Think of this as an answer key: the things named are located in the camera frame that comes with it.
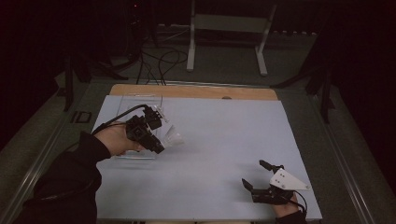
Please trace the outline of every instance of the person's arm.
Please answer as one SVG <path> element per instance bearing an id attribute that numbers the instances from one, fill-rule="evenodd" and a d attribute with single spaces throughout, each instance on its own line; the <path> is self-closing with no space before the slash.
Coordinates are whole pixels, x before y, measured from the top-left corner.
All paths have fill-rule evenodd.
<path id="1" fill-rule="evenodd" d="M 291 200 L 297 202 L 297 197 L 293 194 Z M 305 216 L 299 210 L 298 206 L 293 203 L 282 205 L 272 205 L 275 215 L 276 223 L 279 224 L 305 224 Z"/>
<path id="2" fill-rule="evenodd" d="M 140 146 L 126 137 L 125 125 L 95 136 L 82 133 L 78 148 L 62 153 L 39 178 L 34 198 L 14 223 L 96 223 L 95 192 L 101 185 L 96 163 Z"/>

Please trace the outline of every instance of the human hand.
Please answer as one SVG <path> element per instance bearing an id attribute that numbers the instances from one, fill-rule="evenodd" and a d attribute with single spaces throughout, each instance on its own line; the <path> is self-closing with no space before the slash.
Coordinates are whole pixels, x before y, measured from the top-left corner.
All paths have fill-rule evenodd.
<path id="1" fill-rule="evenodd" d="M 125 124 L 113 123 L 111 125 L 94 135 L 107 147 L 111 156 L 123 154 L 127 150 L 140 151 L 144 149 L 139 143 L 127 138 Z"/>
<path id="2" fill-rule="evenodd" d="M 295 203 L 297 203 L 297 197 L 296 194 L 293 193 L 293 196 L 291 197 L 291 200 Z M 297 211 L 299 211 L 298 206 L 293 203 L 287 203 L 287 204 L 281 204 L 281 205 L 272 205 L 276 217 L 285 217 L 287 215 L 293 214 Z"/>

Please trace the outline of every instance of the black sleeve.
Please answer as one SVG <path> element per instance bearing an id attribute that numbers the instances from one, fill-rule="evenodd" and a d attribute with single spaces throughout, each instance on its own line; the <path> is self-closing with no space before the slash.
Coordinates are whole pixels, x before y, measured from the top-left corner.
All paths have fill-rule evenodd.
<path id="1" fill-rule="evenodd" d="M 96 163 L 110 158 L 96 137 L 81 133 L 78 148 L 62 153 L 37 181 L 14 223 L 96 223 L 95 193 L 102 177 Z"/>
<path id="2" fill-rule="evenodd" d="M 279 224 L 306 224 L 305 216 L 301 211 L 292 213 L 285 217 L 277 217 L 276 223 Z"/>

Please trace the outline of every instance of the wooden edge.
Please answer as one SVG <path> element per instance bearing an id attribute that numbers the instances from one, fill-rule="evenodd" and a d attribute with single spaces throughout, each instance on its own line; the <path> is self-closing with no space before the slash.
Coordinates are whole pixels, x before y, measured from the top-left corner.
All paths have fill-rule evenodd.
<path id="1" fill-rule="evenodd" d="M 272 100 L 277 96 L 271 89 L 252 89 L 236 87 L 204 87 L 204 86 L 154 86 L 116 84 L 110 95 L 126 94 L 160 94 L 164 97 L 239 99 L 239 100 Z"/>

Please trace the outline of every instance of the metal leg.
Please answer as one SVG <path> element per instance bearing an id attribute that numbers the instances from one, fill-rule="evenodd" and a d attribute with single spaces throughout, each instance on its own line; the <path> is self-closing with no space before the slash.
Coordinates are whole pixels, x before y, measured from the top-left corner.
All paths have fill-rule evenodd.
<path id="1" fill-rule="evenodd" d="M 187 71 L 194 70 L 195 59 L 195 0 L 191 0 L 191 26 L 190 26 L 190 47 L 187 59 Z"/>
<path id="2" fill-rule="evenodd" d="M 270 33 L 271 24 L 275 15 L 275 11 L 276 11 L 276 5 L 273 5 L 271 9 L 271 13 L 268 17 L 268 22 L 265 26 L 265 30 L 262 33 L 262 42 L 260 43 L 259 46 L 255 48 L 257 63 L 259 64 L 259 69 L 260 69 L 260 75 L 262 75 L 263 77 L 266 77 L 268 75 L 268 72 L 267 72 L 267 67 L 265 66 L 264 56 L 262 56 L 262 51 L 264 49 L 265 42 L 267 41 L 268 35 Z"/>
<path id="3" fill-rule="evenodd" d="M 70 55 L 66 55 L 64 58 L 64 88 L 66 102 L 64 105 L 64 111 L 68 111 L 71 104 L 73 104 L 74 93 L 73 93 L 73 69 L 71 64 Z"/>

